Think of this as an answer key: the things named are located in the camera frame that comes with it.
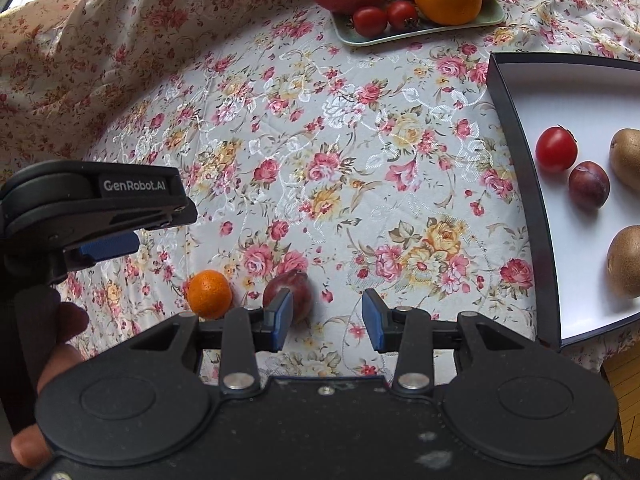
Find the kiwi fruit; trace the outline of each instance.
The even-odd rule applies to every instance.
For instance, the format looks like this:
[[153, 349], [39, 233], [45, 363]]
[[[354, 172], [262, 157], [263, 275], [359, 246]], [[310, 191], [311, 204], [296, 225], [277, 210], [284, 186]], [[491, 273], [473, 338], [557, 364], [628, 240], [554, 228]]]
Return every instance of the kiwi fruit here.
[[623, 128], [609, 147], [609, 162], [621, 182], [640, 191], [640, 130]]
[[607, 252], [607, 279], [619, 296], [640, 296], [640, 225], [620, 231]]

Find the box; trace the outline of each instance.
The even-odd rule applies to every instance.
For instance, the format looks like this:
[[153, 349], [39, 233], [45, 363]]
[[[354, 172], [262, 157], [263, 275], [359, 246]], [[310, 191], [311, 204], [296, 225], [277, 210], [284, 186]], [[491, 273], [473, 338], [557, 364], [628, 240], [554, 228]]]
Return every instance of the box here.
[[[640, 298], [616, 297], [606, 256], [620, 229], [640, 224], [640, 194], [609, 165], [621, 128], [640, 129], [640, 64], [575, 54], [492, 54], [487, 86], [516, 171], [533, 262], [538, 338], [559, 349], [640, 319]], [[544, 130], [560, 124], [578, 143], [576, 163], [609, 175], [609, 199], [591, 214], [568, 196], [570, 169], [539, 171], [532, 154]]]

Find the wooden floor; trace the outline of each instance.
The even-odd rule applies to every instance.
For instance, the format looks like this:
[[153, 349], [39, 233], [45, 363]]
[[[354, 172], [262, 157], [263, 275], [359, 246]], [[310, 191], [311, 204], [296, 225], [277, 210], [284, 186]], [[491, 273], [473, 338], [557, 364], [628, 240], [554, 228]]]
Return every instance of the wooden floor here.
[[[640, 344], [607, 359], [604, 369], [620, 405], [625, 453], [640, 458]], [[612, 438], [607, 449], [613, 449]]]

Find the metal screw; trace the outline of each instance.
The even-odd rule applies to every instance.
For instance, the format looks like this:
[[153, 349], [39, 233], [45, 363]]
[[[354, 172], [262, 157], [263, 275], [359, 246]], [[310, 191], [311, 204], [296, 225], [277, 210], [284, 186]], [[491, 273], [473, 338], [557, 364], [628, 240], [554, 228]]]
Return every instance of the metal screw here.
[[255, 383], [255, 379], [244, 372], [235, 372], [225, 376], [222, 382], [230, 390], [246, 390]]
[[398, 384], [407, 390], [421, 390], [429, 386], [431, 380], [425, 374], [410, 372], [398, 378]]
[[318, 393], [323, 397], [328, 397], [335, 393], [335, 388], [332, 386], [320, 386], [318, 388]]

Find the floral tablecloth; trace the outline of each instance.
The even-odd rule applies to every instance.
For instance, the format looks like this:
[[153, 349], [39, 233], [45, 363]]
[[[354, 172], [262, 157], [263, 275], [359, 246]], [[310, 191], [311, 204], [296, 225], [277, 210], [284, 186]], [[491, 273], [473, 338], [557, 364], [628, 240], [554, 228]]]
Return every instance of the floral tablecloth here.
[[[186, 309], [213, 268], [236, 305], [289, 269], [309, 320], [264, 373], [390, 376], [360, 313], [364, 288], [434, 319], [474, 309], [533, 338], [529, 240], [486, 92], [492, 50], [636, 60], [638, 0], [498, 0], [498, 27], [374, 48], [337, 40], [310, 0], [37, 0], [0, 14], [2, 178], [48, 158], [180, 169], [198, 221], [141, 232], [137, 254], [69, 276], [92, 356]], [[568, 353], [597, 368], [637, 326]], [[219, 355], [203, 368], [217, 377]], [[436, 357], [436, 380], [454, 374]]]

